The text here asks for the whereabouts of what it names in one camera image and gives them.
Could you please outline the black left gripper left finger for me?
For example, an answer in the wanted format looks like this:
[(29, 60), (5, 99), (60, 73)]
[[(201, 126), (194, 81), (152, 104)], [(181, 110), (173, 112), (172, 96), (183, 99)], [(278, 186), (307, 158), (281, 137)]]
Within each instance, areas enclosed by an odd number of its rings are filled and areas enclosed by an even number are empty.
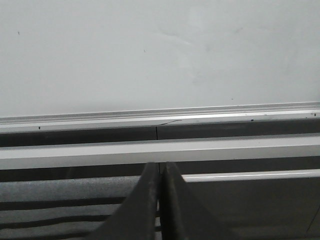
[(147, 163), (121, 206), (86, 240), (153, 240), (158, 204), (158, 165)]

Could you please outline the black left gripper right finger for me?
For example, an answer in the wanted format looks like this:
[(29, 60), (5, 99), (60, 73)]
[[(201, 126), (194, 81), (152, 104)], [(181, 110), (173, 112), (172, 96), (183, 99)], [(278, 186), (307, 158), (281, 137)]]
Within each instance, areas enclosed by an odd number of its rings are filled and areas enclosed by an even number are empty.
[(162, 172), (159, 213), (164, 240), (240, 239), (192, 194), (173, 162), (168, 162)]

